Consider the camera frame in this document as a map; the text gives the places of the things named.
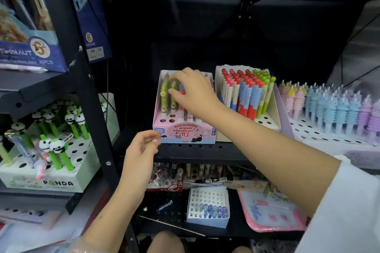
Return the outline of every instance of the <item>black cat illustration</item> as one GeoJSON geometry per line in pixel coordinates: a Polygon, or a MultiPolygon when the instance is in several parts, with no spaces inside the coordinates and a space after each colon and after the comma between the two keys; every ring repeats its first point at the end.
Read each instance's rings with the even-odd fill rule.
{"type": "Polygon", "coordinates": [[[199,135],[197,138],[193,138],[191,142],[200,142],[202,141],[202,135],[199,135]]]}

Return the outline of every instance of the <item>blue box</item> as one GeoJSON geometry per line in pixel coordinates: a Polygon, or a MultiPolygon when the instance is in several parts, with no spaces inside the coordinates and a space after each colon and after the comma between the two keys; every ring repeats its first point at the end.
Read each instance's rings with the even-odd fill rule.
{"type": "MultiPolygon", "coordinates": [[[[112,57],[112,52],[106,35],[108,30],[102,0],[89,1],[99,21],[87,0],[83,7],[77,10],[77,16],[86,42],[88,58],[90,62],[97,62],[112,57]]],[[[0,63],[43,67],[55,72],[67,71],[55,32],[29,29],[16,18],[12,9],[2,4],[0,4],[0,63]]]]}

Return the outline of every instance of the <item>white sleeve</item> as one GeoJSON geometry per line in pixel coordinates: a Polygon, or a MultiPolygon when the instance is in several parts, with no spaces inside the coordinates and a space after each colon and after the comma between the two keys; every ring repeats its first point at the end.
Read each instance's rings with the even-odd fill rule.
{"type": "Polygon", "coordinates": [[[380,252],[380,178],[341,162],[295,253],[380,252]]]}

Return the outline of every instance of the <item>pink box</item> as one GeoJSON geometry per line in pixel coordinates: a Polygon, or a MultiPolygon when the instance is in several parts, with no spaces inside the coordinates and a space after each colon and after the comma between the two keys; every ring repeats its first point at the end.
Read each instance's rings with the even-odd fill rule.
{"type": "MultiPolygon", "coordinates": [[[[211,125],[200,122],[195,116],[193,122],[187,122],[187,111],[185,110],[184,122],[178,122],[178,105],[177,110],[168,110],[167,116],[161,115],[161,86],[166,73],[173,75],[177,70],[161,70],[159,87],[157,90],[156,106],[153,118],[153,129],[161,133],[162,143],[178,144],[215,144],[216,128],[211,125]]],[[[210,82],[213,84],[212,73],[207,74],[210,82]]]]}

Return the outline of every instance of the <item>person's left hand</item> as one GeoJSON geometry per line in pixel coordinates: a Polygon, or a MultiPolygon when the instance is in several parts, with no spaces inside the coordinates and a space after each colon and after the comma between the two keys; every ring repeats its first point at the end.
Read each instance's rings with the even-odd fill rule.
{"type": "Polygon", "coordinates": [[[153,168],[153,156],[159,151],[161,135],[147,130],[137,133],[126,150],[119,187],[128,189],[139,205],[144,198],[153,168]]]}

